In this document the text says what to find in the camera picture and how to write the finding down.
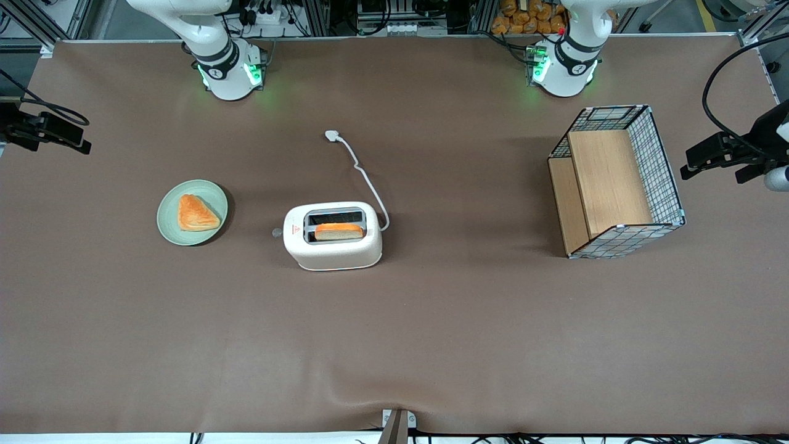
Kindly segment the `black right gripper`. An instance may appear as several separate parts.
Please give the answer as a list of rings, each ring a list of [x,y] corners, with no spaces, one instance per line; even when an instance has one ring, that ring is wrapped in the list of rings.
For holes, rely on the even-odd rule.
[[[15,103],[1,103],[2,148],[15,144],[36,152],[40,144],[38,132],[47,142],[67,146],[79,154],[91,153],[91,143],[84,138],[84,130],[80,126],[50,112],[35,115],[23,112]]]

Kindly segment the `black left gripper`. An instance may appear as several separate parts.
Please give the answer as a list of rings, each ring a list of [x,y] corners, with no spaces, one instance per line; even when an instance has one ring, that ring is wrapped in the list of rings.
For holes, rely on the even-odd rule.
[[[758,117],[748,133],[749,142],[775,160],[778,166],[788,163],[788,102],[782,102]],[[687,164],[680,169],[682,180],[692,179],[702,171],[729,168],[750,161],[750,149],[725,132],[711,135],[685,150]],[[765,175],[769,163],[747,164],[735,172],[738,184]]]

